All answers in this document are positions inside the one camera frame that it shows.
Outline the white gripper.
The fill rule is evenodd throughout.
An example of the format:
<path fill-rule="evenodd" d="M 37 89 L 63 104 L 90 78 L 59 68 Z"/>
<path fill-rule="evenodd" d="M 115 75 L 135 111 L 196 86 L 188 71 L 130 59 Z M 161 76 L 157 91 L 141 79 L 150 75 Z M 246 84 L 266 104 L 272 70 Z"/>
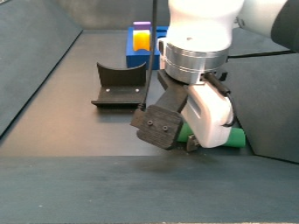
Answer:
<path fill-rule="evenodd" d="M 232 122 L 232 106 L 229 98 L 208 82 L 189 85 L 186 92 L 181 116 L 193 134 L 188 135 L 185 144 L 185 150 L 190 152 L 198 146 L 213 148 L 228 141 L 230 127 L 225 124 Z"/>

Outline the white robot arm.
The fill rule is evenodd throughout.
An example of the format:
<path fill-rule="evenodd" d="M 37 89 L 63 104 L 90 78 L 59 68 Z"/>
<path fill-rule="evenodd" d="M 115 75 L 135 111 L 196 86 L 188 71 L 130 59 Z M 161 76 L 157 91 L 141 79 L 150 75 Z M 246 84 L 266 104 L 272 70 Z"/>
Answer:
<path fill-rule="evenodd" d="M 170 22 L 160 40 L 162 70 L 186 86 L 181 115 L 204 148 L 229 139 L 234 112 L 214 73 L 224 65 L 234 27 L 299 53 L 299 0 L 168 0 Z"/>

